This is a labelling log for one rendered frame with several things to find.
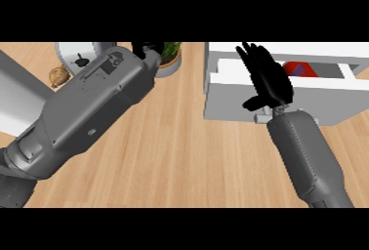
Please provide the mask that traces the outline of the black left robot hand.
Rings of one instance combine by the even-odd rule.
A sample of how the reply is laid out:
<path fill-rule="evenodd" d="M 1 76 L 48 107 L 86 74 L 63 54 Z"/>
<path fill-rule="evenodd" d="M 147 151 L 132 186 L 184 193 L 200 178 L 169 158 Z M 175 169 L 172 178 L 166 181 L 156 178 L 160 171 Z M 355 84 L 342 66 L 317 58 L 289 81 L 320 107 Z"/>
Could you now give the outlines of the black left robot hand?
<path fill-rule="evenodd" d="M 132 54 L 135 57 L 143 60 L 145 58 L 147 51 L 156 52 L 156 60 L 160 60 L 160 53 L 163 50 L 163 43 L 162 42 L 132 42 Z"/>

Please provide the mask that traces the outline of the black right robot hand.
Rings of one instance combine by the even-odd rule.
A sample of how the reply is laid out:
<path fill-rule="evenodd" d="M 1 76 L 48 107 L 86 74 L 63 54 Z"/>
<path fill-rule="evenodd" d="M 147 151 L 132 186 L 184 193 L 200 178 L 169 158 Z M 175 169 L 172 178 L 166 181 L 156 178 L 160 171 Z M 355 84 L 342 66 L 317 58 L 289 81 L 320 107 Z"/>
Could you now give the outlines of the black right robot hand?
<path fill-rule="evenodd" d="M 249 111 L 268 106 L 275 108 L 292 103 L 293 90 L 287 75 L 268 50 L 255 44 L 241 43 L 236 46 L 236 53 L 249 72 L 256 96 L 244 103 Z"/>

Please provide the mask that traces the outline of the red can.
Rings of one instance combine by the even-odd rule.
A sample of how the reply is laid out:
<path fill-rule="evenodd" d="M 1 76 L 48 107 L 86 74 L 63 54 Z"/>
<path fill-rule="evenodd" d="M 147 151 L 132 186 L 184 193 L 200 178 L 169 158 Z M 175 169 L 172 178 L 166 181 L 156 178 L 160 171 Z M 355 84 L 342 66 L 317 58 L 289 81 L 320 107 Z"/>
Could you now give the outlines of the red can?
<path fill-rule="evenodd" d="M 299 76 L 299 77 L 317 76 L 317 73 L 314 72 L 314 69 L 306 62 L 286 62 L 281 65 L 281 68 L 287 76 Z"/>

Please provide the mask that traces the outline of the white drawer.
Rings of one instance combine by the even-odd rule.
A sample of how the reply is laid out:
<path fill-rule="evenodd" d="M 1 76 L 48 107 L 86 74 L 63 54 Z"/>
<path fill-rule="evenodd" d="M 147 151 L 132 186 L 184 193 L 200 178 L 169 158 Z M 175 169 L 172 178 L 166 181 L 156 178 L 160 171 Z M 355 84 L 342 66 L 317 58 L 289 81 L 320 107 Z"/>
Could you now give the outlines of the white drawer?
<path fill-rule="evenodd" d="M 369 80 L 357 79 L 346 63 L 333 64 L 339 78 L 290 76 L 293 102 L 287 111 L 302 109 L 323 126 L 334 126 L 369 108 Z M 247 111 L 241 104 L 256 95 L 249 72 L 238 59 L 219 59 L 216 72 L 206 74 L 206 119 L 253 121 L 265 109 Z"/>

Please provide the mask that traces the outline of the green plant in grey pot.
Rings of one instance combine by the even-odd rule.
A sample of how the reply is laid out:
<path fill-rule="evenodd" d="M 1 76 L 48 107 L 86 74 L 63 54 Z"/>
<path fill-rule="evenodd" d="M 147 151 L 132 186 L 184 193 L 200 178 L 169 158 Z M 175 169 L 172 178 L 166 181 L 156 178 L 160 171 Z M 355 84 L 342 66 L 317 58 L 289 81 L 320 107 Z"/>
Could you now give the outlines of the green plant in grey pot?
<path fill-rule="evenodd" d="M 174 74 L 181 64 L 181 43 L 165 42 L 160 53 L 160 63 L 157 66 L 156 78 L 168 77 Z"/>

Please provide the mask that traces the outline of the white cabinet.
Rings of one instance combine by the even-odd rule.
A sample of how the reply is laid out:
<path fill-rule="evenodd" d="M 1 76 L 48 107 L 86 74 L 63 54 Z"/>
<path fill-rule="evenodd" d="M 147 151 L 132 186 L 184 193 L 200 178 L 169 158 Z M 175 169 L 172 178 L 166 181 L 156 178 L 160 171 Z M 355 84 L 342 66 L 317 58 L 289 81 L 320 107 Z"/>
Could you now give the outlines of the white cabinet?
<path fill-rule="evenodd" d="M 237 59 L 238 42 L 205 43 L 205 71 L 216 72 L 219 59 Z M 351 68 L 357 79 L 369 79 L 369 42 L 255 42 L 269 51 L 277 61 L 355 64 Z"/>

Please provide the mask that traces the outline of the white round plate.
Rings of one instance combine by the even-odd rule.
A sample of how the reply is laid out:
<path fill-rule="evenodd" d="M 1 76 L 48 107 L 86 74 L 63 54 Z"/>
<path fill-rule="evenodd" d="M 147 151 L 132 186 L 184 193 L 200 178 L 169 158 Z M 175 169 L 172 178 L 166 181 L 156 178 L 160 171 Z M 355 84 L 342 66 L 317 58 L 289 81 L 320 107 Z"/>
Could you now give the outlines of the white round plate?
<path fill-rule="evenodd" d="M 55 42 L 54 51 L 66 70 L 72 75 L 76 75 L 88 65 L 84 67 L 76 66 L 75 60 L 78 56 L 82 56 L 91 62 L 101 52 L 114 46 L 114 42 Z"/>

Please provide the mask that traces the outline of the brown lumpy vegetable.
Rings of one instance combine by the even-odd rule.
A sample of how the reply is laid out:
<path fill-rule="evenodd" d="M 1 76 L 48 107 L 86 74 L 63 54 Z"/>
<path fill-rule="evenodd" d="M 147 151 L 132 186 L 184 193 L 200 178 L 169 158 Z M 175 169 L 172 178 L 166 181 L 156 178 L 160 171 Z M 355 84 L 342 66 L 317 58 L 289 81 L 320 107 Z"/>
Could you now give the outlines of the brown lumpy vegetable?
<path fill-rule="evenodd" d="M 48 72 L 50 87 L 57 88 L 70 78 L 70 74 L 63 66 L 54 67 Z"/>

